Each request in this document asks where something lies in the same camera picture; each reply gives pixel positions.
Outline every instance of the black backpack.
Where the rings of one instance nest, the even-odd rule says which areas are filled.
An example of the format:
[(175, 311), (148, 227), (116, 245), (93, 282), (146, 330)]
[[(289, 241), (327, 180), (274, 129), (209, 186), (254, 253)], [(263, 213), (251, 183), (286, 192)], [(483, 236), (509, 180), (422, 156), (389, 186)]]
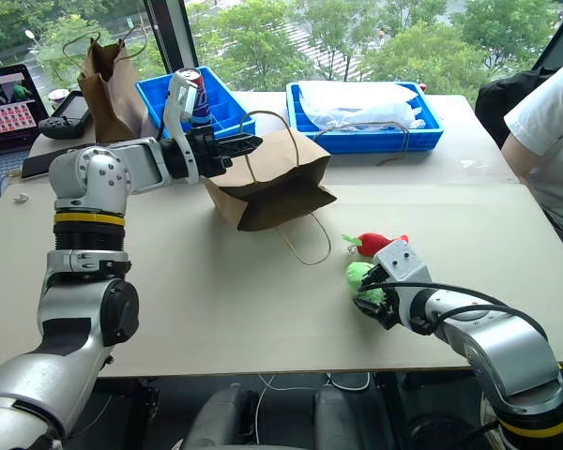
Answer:
[(498, 148), (503, 146), (510, 133), (505, 124), (505, 115), (557, 70), (544, 67), (526, 70), (505, 80), (489, 82), (480, 88), (476, 100), (476, 116)]

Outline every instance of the yellow ring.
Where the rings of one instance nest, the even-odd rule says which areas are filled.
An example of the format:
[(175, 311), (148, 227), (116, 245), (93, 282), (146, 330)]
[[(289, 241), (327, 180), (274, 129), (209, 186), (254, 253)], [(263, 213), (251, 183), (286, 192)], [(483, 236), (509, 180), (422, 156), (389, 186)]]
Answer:
[(506, 428), (508, 431), (514, 434), (518, 434), (519, 436), (523, 436), (525, 438), (532, 438), (532, 439), (542, 439), (542, 438), (552, 438), (563, 433), (563, 422), (559, 425), (555, 425), (554, 427), (545, 428), (545, 429), (525, 429), (525, 428), (518, 428), (514, 427), (513, 425), (509, 425), (502, 420), (499, 420), (500, 425)]
[(56, 222), (100, 222), (125, 226), (125, 219), (122, 217), (97, 213), (56, 213), (54, 223)]

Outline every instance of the red strawberry toy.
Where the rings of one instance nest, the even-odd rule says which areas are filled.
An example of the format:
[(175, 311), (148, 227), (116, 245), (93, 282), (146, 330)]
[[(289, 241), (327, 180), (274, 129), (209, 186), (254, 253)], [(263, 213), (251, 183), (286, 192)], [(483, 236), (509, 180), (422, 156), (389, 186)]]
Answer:
[(398, 239), (402, 239), (409, 242), (409, 236), (403, 234), (401, 237), (396, 239), (388, 239), (387, 237), (377, 234), (376, 232), (366, 232), (359, 237), (350, 237), (343, 234), (342, 237), (345, 241), (350, 242), (355, 246), (359, 255), (362, 256), (373, 256), (379, 250), (387, 246), (389, 243), (394, 242)]

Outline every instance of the table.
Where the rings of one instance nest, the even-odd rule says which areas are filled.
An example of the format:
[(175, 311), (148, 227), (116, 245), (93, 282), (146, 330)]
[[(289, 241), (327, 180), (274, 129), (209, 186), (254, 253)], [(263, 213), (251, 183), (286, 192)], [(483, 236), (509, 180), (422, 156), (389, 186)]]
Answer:
[[(204, 187), (175, 185), (129, 199), (129, 281), (141, 327), (101, 376), (456, 368), (433, 337), (384, 331), (350, 301), (342, 233), (407, 233), (434, 280), (493, 294), (537, 318), (563, 361), (563, 246), (526, 187), (331, 186), (321, 209), (330, 258), (307, 267), (269, 230), (236, 232)], [(0, 363), (39, 342), (36, 308), (53, 246), (53, 194), (40, 178), (0, 202)], [(283, 226), (307, 259), (326, 248), (304, 217)]]
[[(271, 110), (286, 117), (283, 92), (235, 92), (249, 110)], [(471, 184), (519, 183), (509, 165), (502, 158), (495, 142), (479, 123), (463, 96), (426, 97), (445, 126), (444, 134), (431, 152), (408, 154), (381, 167), (376, 164), (387, 155), (335, 155), (326, 172), (328, 184)], [(256, 134), (265, 136), (283, 129), (278, 118), (256, 114)], [(155, 134), (151, 124), (144, 125), (145, 136)], [(80, 141), (56, 142), (40, 136), (31, 154), (49, 153), (67, 145), (93, 142), (93, 130)]]

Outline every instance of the brown paper bag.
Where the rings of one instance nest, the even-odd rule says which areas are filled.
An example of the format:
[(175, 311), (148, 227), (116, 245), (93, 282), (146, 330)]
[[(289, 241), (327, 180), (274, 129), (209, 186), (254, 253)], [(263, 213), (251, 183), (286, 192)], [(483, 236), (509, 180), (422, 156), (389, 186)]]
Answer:
[[(67, 43), (63, 53), (68, 45), (88, 34), (91, 33)], [(99, 36), (90, 38), (87, 56), (80, 66), (82, 71), (77, 83), (94, 118), (97, 143), (136, 139), (142, 132), (146, 106), (135, 89), (139, 79), (130, 59), (141, 53), (145, 45), (137, 53), (129, 55), (126, 37), (106, 46), (99, 44)]]
[(223, 217), (239, 231), (265, 230), (336, 200), (320, 185), (329, 158), (315, 142), (288, 128), (265, 136), (249, 156), (234, 159), (227, 173), (206, 179), (205, 185)]

